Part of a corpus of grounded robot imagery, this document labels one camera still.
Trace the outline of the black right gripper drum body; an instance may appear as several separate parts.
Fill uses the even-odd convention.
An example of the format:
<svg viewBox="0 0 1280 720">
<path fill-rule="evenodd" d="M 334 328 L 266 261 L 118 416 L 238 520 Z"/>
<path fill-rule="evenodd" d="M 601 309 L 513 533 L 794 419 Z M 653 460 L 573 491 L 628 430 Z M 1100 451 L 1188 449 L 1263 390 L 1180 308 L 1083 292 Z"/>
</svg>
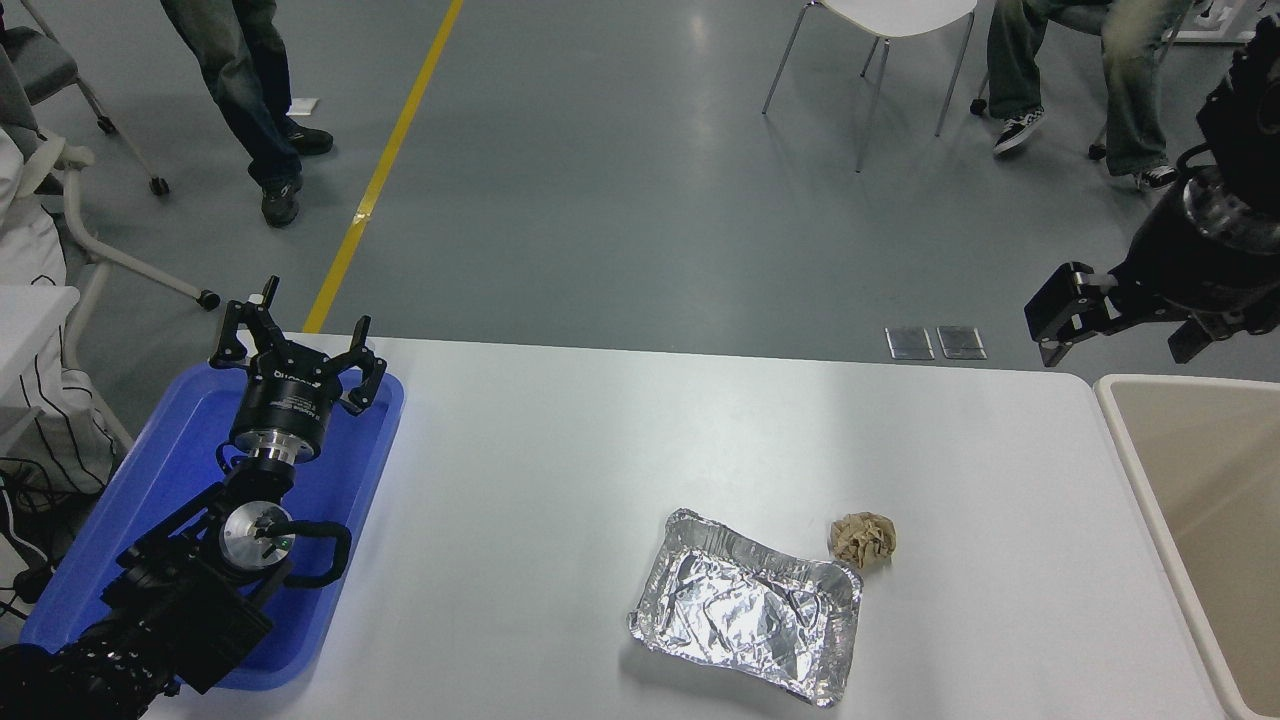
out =
<svg viewBox="0 0 1280 720">
<path fill-rule="evenodd" d="M 1231 329 L 1277 329 L 1277 222 L 1268 217 L 1197 225 L 1181 211 L 1156 211 L 1111 270 L 1110 296 L 1123 315 L 1198 315 Z"/>
</svg>

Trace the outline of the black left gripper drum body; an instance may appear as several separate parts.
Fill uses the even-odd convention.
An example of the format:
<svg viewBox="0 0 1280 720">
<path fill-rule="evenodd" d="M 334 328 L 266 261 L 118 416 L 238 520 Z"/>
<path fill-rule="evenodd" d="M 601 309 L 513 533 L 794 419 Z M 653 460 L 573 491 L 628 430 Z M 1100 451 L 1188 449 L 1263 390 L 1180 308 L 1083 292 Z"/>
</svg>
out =
<svg viewBox="0 0 1280 720">
<path fill-rule="evenodd" d="M 339 377 L 300 361 L 283 368 L 274 357 L 256 357 L 247 368 L 248 384 L 232 424 L 232 441 L 248 446 L 252 436 L 270 430 L 321 446 L 332 410 L 342 393 Z"/>
</svg>

